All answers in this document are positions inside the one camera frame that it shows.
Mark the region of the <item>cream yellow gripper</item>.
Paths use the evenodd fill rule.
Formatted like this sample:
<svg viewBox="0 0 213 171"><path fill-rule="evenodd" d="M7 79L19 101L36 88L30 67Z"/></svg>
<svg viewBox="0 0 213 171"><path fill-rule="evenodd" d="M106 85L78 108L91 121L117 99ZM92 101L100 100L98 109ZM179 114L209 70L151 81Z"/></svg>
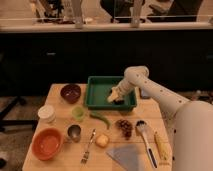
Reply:
<svg viewBox="0 0 213 171"><path fill-rule="evenodd" d="M107 101L108 101L109 103L111 103L111 102L113 102L113 100L118 99L118 98L122 98L122 97L119 95L118 89L117 89L116 87L113 87L113 88L111 89L110 95L109 95L108 98L107 98Z"/></svg>

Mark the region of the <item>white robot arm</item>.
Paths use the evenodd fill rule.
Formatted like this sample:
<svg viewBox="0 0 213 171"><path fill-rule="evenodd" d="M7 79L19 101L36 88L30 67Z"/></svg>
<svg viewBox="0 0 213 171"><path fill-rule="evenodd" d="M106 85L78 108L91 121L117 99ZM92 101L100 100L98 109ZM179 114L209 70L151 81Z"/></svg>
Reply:
<svg viewBox="0 0 213 171"><path fill-rule="evenodd" d="M135 87L144 90L170 118L175 118L172 171L213 171L213 105L185 98L148 76L146 66L126 68L107 101L120 101Z"/></svg>

